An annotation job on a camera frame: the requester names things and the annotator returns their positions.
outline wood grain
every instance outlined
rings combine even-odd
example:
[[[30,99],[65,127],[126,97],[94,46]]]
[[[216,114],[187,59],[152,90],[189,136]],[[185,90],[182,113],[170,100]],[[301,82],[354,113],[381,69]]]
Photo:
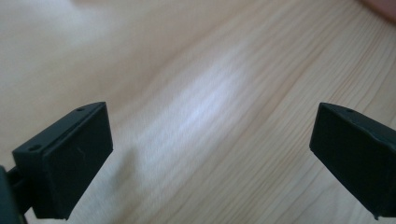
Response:
[[[396,223],[308,147],[319,102],[396,128],[396,29],[360,2],[19,0],[0,21],[1,164],[107,102],[114,153],[67,223]]]

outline small hole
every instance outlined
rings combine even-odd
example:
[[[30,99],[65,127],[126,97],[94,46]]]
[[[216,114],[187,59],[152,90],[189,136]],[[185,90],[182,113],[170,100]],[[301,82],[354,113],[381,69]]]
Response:
[[[39,150],[40,148],[41,148],[40,145],[34,145],[34,146],[32,146],[32,147],[29,147],[27,150],[28,150],[28,151],[37,151],[37,150]]]

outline wooden table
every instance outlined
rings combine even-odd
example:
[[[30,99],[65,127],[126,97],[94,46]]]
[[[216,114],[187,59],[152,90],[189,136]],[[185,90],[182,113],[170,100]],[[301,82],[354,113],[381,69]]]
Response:
[[[396,223],[308,147],[319,102],[396,128],[396,27],[360,2],[19,0],[0,22],[7,169],[107,102],[114,152],[67,223]]]

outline light wooden surface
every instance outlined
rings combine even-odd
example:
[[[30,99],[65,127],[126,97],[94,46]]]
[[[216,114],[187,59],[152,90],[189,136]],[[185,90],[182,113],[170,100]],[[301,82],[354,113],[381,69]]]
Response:
[[[319,102],[396,128],[396,27],[358,1],[5,0],[0,67],[8,169],[107,102],[114,152],[67,223],[396,223],[308,147]]]

